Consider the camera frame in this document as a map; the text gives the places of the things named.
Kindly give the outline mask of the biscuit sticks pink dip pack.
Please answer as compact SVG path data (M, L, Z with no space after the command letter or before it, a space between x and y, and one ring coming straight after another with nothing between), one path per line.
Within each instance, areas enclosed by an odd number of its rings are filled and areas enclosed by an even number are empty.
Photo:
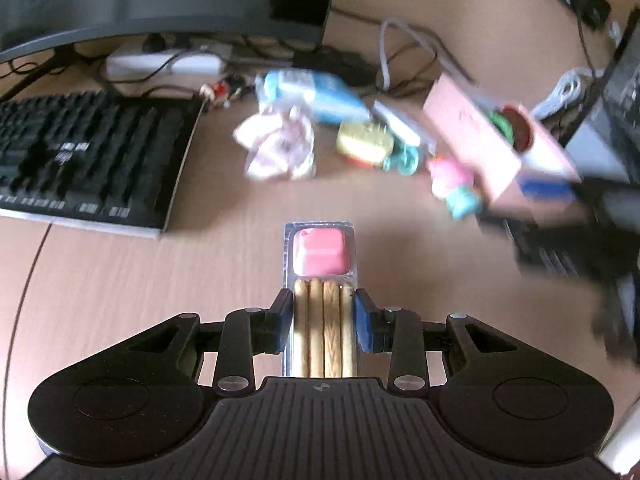
M285 226L283 284L294 301L283 357L286 376L357 375L352 305L357 278L355 229L350 223L299 221Z

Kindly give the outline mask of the pink teal toy figure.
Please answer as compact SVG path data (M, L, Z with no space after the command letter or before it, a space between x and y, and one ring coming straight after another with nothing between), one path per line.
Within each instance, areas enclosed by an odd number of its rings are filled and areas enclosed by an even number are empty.
M454 220L461 220L484 209L484 198L475 186L475 174L457 159L435 157L426 163L432 180L431 191L444 202Z

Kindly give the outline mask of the teal toy handle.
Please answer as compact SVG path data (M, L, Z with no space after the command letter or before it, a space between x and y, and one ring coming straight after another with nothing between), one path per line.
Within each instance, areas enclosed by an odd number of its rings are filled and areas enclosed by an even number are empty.
M384 171L397 171L401 176L410 177L418 171L420 160L418 148L398 142L390 156L383 160L382 168Z

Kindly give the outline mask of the yellow toy burger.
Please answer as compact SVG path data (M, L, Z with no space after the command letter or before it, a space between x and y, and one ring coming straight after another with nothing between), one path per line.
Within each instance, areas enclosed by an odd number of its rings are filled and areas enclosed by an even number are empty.
M392 154L394 139L375 122L342 122L337 131L336 150L362 164L382 166Z

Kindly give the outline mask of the pink storage box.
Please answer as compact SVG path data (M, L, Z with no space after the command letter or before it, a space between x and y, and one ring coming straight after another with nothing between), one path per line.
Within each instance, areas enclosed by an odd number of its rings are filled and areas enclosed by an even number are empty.
M532 126L533 145L523 154L514 151L487 118L490 110L505 106L516 107ZM543 196L522 189L529 182L580 181L566 151L523 105L491 99L480 89L442 74L424 102L423 115L451 154L475 172L490 209L541 219L575 205L568 194Z

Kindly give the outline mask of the blue tissue pack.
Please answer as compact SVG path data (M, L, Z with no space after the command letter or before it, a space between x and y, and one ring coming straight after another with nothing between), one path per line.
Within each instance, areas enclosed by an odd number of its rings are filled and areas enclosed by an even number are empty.
M316 122L327 125L371 120L370 110L360 96L340 77L329 73L301 68L270 70L256 78L255 91L262 110L298 106Z

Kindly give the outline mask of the small brown red figurine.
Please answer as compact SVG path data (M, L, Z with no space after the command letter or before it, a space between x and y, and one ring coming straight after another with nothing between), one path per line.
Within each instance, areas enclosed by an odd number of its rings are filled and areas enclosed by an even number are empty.
M232 101L239 99L244 88L245 84L242 82L221 80L213 84L203 84L198 90L198 96L213 107L229 107Z

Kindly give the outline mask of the crumpled white pink wrapper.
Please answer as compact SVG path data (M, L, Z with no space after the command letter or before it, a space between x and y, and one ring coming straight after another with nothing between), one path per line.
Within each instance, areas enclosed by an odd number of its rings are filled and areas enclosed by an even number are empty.
M247 151L244 174L252 180L306 180L316 175L314 124L298 106L270 106L241 122L235 142Z

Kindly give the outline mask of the black keyboard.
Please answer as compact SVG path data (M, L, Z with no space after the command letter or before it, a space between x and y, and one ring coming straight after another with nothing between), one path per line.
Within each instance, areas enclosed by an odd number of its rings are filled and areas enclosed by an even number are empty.
M102 91L3 103L2 216L163 233L203 110Z

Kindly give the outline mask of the brown red round toy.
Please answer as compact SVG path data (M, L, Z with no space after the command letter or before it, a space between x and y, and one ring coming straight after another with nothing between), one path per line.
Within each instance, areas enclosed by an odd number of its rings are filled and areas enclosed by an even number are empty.
M505 106L490 110L487 118L517 153L523 154L532 147L532 126L516 107Z

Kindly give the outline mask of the white power strip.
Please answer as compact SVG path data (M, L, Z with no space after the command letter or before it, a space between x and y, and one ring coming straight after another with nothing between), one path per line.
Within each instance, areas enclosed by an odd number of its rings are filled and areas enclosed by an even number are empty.
M169 50L158 53L116 51L105 64L107 76L118 80L142 79L147 76L219 74L227 66L227 52L209 50Z

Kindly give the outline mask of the computer tower case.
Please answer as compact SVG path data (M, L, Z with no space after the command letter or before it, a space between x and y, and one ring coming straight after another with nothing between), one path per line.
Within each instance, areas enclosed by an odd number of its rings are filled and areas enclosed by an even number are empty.
M612 60L560 136L584 174L639 181L639 9L628 16Z

